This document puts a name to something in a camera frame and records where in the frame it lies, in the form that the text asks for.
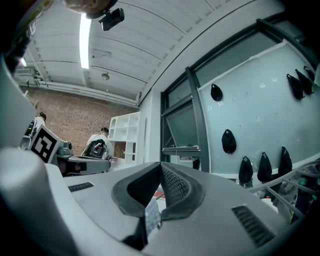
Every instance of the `black hanging object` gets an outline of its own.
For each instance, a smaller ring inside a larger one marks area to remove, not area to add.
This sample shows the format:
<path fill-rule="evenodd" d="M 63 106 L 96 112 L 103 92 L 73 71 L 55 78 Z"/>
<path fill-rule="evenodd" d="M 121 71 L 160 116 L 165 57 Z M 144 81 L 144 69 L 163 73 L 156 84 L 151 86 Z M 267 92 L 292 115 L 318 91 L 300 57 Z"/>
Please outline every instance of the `black hanging object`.
<path fill-rule="evenodd" d="M 212 84 L 211 85 L 211 97 L 213 100 L 215 100 L 216 102 L 217 101 L 220 101 L 222 99 L 222 91 L 221 89 L 219 88 L 219 86 L 217 86 L 216 84 Z"/>
<path fill-rule="evenodd" d="M 289 81 L 294 97 L 297 100 L 302 100 L 304 96 L 304 87 L 299 79 L 296 79 L 292 75 L 286 74 L 286 78 Z"/>
<path fill-rule="evenodd" d="M 292 171 L 292 161 L 287 149 L 283 146 L 281 150 L 280 165 L 278 168 L 278 174 L 280 176 L 285 175 Z"/>
<path fill-rule="evenodd" d="M 310 81 L 310 79 L 307 78 L 304 74 L 300 73 L 298 69 L 296 69 L 295 72 L 302 83 L 304 92 L 308 95 L 313 94 L 314 92 L 312 91 L 312 82 Z"/>
<path fill-rule="evenodd" d="M 236 139 L 233 133 L 229 129 L 226 129 L 224 131 L 221 142 L 222 142 L 223 151 L 226 152 L 227 154 L 232 154 L 233 152 L 236 151 L 237 149 Z"/>
<path fill-rule="evenodd" d="M 240 170 L 239 170 L 239 181 L 240 183 L 248 183 L 254 171 L 252 170 L 252 165 L 248 157 L 244 157 L 241 162 Z"/>
<path fill-rule="evenodd" d="M 262 183 L 270 181 L 272 175 L 272 168 L 269 158 L 265 152 L 262 153 L 257 178 Z"/>
<path fill-rule="evenodd" d="M 312 82 L 315 81 L 315 74 L 308 68 L 307 66 L 304 66 L 303 69 L 308 73 L 308 76 L 312 80 Z"/>

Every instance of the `person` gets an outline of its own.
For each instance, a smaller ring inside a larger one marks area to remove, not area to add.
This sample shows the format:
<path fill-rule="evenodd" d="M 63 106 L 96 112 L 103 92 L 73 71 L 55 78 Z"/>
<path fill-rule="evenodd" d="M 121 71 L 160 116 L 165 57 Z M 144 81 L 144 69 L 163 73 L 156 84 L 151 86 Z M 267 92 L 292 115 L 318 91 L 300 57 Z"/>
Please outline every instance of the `person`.
<path fill-rule="evenodd" d="M 46 120 L 47 120 L 47 116 L 43 112 L 40 112 L 39 116 L 35 117 L 35 128 L 36 128 L 36 131 L 39 130 L 41 125 L 46 126 Z"/>
<path fill-rule="evenodd" d="M 114 147 L 113 147 L 112 143 L 110 142 L 110 140 L 108 140 L 108 135 L 109 135 L 109 129 L 106 127 L 102 127 L 100 129 L 99 134 L 91 135 L 88 142 L 86 143 L 86 148 L 93 141 L 103 140 L 106 145 L 106 148 L 108 149 L 108 159 L 112 158 L 114 156 L 115 150 L 114 150 Z"/>

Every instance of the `white ceiling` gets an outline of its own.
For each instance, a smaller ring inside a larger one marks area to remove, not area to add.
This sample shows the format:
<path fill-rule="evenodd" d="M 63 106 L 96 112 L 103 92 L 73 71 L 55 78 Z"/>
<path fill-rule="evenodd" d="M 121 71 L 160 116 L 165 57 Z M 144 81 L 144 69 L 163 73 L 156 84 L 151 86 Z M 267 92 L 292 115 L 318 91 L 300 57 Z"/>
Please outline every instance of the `white ceiling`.
<path fill-rule="evenodd" d="M 251 1 L 242 0 L 242 5 Z M 238 0 L 120 0 L 113 9 L 124 9 L 123 22 L 103 31 L 97 20 L 92 21 L 90 67 L 83 72 L 81 15 L 54 2 L 38 20 L 25 60 L 44 80 L 136 99 L 151 78 L 157 79 L 156 70 L 190 31 L 219 10 L 232 12 L 238 5 Z M 102 73 L 110 79 L 103 80 Z"/>

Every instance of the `fluorescent light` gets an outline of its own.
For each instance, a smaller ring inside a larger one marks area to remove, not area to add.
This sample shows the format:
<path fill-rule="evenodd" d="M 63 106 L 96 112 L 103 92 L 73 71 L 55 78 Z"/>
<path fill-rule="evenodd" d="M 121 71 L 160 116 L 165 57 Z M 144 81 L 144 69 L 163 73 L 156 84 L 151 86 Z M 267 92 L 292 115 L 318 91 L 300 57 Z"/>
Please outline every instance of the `fluorescent light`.
<path fill-rule="evenodd" d="M 86 18 L 86 14 L 81 14 L 80 33 L 79 33 L 79 50 L 80 62 L 83 69 L 89 69 L 89 35 L 91 19 Z"/>
<path fill-rule="evenodd" d="M 22 66 L 26 67 L 27 66 L 27 62 L 25 60 L 25 58 L 21 58 L 20 63 L 22 64 Z"/>

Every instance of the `black hair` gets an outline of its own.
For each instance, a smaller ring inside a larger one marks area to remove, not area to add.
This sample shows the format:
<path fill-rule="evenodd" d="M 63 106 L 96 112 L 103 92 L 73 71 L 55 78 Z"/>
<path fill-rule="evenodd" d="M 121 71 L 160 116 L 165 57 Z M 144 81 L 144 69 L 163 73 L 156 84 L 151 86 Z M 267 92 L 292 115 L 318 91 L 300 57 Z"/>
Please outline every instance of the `black hair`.
<path fill-rule="evenodd" d="M 109 133 L 109 129 L 108 128 L 106 128 L 106 127 L 102 127 L 101 129 L 100 129 L 100 132 L 102 132 L 102 133 Z"/>
<path fill-rule="evenodd" d="M 40 116 L 40 117 L 42 117 L 44 121 L 46 121 L 47 116 L 46 116 L 46 114 L 45 114 L 45 113 L 40 112 L 39 116 Z"/>

